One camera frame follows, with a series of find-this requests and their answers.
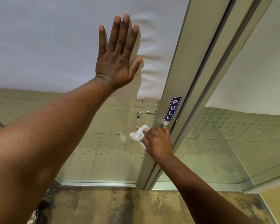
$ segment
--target sticker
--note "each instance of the sticker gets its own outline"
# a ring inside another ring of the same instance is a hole
[[[172,98],[172,101],[170,103],[170,106],[168,108],[164,121],[170,122],[172,120],[172,117],[177,109],[177,106],[179,105],[180,100],[181,100],[181,97]]]

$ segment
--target person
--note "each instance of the person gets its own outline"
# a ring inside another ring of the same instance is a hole
[[[0,223],[27,222],[99,107],[133,80],[143,58],[129,66],[139,33],[135,24],[125,46],[129,23],[128,14],[122,22],[115,17],[108,47],[99,26],[95,78],[0,130]],[[253,223],[174,156],[168,129],[144,134],[147,152],[175,184],[196,223]]]

